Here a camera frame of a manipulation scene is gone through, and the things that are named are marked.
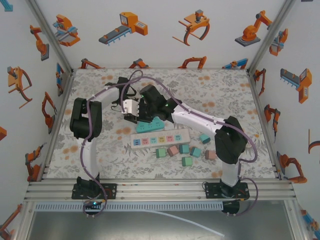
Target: teal block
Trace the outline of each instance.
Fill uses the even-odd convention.
[[[192,157],[186,156],[182,158],[182,167],[192,166]]]
[[[189,145],[183,144],[179,147],[180,154],[188,154],[189,153]]]
[[[201,136],[200,136],[200,140],[201,140],[201,142],[203,143],[203,144],[207,144],[207,143],[209,143],[210,142],[210,137],[208,136],[208,135],[205,135],[205,134],[202,134]]]
[[[155,150],[155,155],[156,158],[165,158],[166,157],[166,149],[164,148],[158,148],[157,150]]]
[[[201,149],[197,148],[197,147],[193,147],[191,149],[190,155],[196,158],[199,158],[201,156]]]
[[[165,123],[159,117],[156,116],[150,123],[139,121],[136,126],[136,132],[138,134],[142,134],[142,133],[152,132],[156,130],[161,130],[164,128],[165,128]]]

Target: teal power strip piece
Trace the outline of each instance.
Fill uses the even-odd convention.
[[[165,128],[165,123],[159,118],[155,117],[152,122],[147,123],[140,121],[138,125],[136,126],[136,132],[138,134],[152,132],[155,130],[161,130]]]

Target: white power strip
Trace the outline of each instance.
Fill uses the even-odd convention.
[[[136,133],[131,135],[131,148],[158,148],[161,146],[190,143],[189,131],[187,128]]]

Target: gray floor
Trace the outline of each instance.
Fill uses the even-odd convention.
[[[259,201],[240,217],[204,211],[168,212],[225,235],[148,212],[105,212],[96,219],[78,212],[37,212],[29,240],[291,240],[282,202]]]

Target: green block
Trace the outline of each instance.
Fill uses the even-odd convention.
[[[192,166],[192,157],[185,156],[182,158],[182,167],[190,167]]]
[[[189,145],[183,144],[179,147],[180,154],[188,154],[189,153]]]
[[[200,140],[203,144],[207,144],[208,142],[210,142],[210,137],[208,135],[202,134],[200,136]]]
[[[191,152],[190,152],[190,155],[191,156],[194,156],[196,158],[200,157],[201,156],[201,149],[197,148],[197,147],[193,147],[191,149]]]
[[[155,155],[156,158],[165,158],[166,157],[166,149],[164,148],[158,148],[157,150],[155,150]]]

